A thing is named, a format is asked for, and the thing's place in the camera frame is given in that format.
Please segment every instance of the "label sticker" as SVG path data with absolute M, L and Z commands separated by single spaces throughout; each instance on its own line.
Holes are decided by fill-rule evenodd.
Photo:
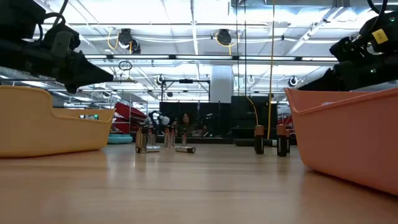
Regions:
M 388 41 L 387 35 L 382 29 L 376 30 L 372 34 L 378 44 Z

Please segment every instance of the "person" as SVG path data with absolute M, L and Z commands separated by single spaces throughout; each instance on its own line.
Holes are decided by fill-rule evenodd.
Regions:
M 187 135 L 191 136 L 192 132 L 195 130 L 195 125 L 192 124 L 192 119 L 188 113 L 184 113 L 182 116 L 181 123 L 174 121 L 174 126 L 177 126 L 177 134 L 181 135 L 182 129 L 187 130 Z

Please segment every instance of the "orange plastic bin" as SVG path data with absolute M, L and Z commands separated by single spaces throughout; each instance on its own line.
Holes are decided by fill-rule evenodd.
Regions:
M 114 110 L 52 108 L 45 90 L 0 86 L 0 157 L 45 156 L 101 149 L 108 142 Z M 80 115 L 98 115 L 98 120 Z
M 398 88 L 285 92 L 306 166 L 398 195 Z

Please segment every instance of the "white ceiling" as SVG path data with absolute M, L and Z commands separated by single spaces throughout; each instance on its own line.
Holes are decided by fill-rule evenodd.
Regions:
M 55 12 L 60 10 L 63 2 L 63 0 L 35 1 L 45 4 L 47 9 Z M 239 5 L 236 17 L 235 0 L 193 0 L 193 13 L 191 0 L 70 0 L 63 15 L 71 27 L 80 33 L 82 42 L 77 50 L 82 50 L 86 55 L 128 54 L 120 47 L 117 50 L 112 50 L 108 46 L 109 31 L 111 31 L 110 36 L 113 37 L 110 42 L 114 46 L 116 44 L 114 38 L 122 28 L 132 29 L 132 35 L 141 45 L 141 54 L 229 55 L 228 47 L 223 47 L 215 39 L 212 39 L 218 29 L 229 29 L 234 41 L 231 44 L 236 43 L 238 35 L 240 37 L 239 44 L 231 48 L 232 55 L 237 55 L 238 51 L 239 55 L 271 55 L 272 1 L 246 0 L 246 2 L 246 14 L 244 6 Z M 361 26 L 376 15 L 369 10 L 365 0 L 350 0 L 342 2 L 351 3 L 351 7 L 342 8 L 333 14 L 333 17 L 328 17 L 330 16 L 328 13 L 336 11 L 334 2 L 336 1 L 276 1 L 278 5 L 275 8 L 274 55 L 332 57 L 329 48 L 333 43 L 342 37 L 357 35 Z M 288 54 L 297 45 L 300 38 L 316 27 L 324 18 L 327 18 L 328 22 Z M 43 28 L 45 30 L 51 28 L 52 22 L 51 19 L 48 19 Z M 198 39 L 197 47 L 193 41 L 194 38 Z M 109 83 L 108 87 L 119 90 L 157 89 L 158 86 L 154 86 L 154 83 L 156 76 L 160 74 L 169 79 L 197 79 L 198 77 L 199 79 L 209 79 L 212 76 L 212 66 L 216 65 L 198 61 L 197 64 L 183 63 L 176 67 L 134 67 L 131 71 L 123 73 L 123 79 L 130 77 L 136 79 L 138 84 Z M 238 66 L 236 63 L 231 63 L 231 66 L 237 80 Z M 112 73 L 109 67 L 102 66 L 102 69 Z M 260 62 L 257 65 L 247 65 L 248 77 L 252 75 L 253 78 L 258 79 L 254 86 L 251 84 L 248 86 L 256 91 L 268 90 L 269 70 L 270 65 Z M 240 63 L 239 77 L 241 79 L 244 71 L 244 64 Z M 324 67 L 315 65 L 278 65 L 273 69 L 272 83 L 281 90 L 287 86 L 286 79 L 293 75 L 300 78 L 310 73 L 313 75 L 324 71 Z M 239 90 L 244 88 L 244 79 L 239 80 L 239 84 L 242 85 L 242 83 L 243 86 L 239 86 Z M 198 85 L 175 84 L 170 87 L 170 90 L 173 88 L 203 90 Z M 145 100 L 156 100 L 147 93 L 138 95 Z M 202 93 L 184 93 L 175 95 L 173 99 L 189 100 L 203 97 L 206 98 Z

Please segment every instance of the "wooden table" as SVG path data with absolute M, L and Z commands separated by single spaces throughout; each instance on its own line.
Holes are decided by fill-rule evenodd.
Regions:
M 398 197 L 307 170 L 298 151 L 197 145 L 0 161 L 0 223 L 398 223 Z

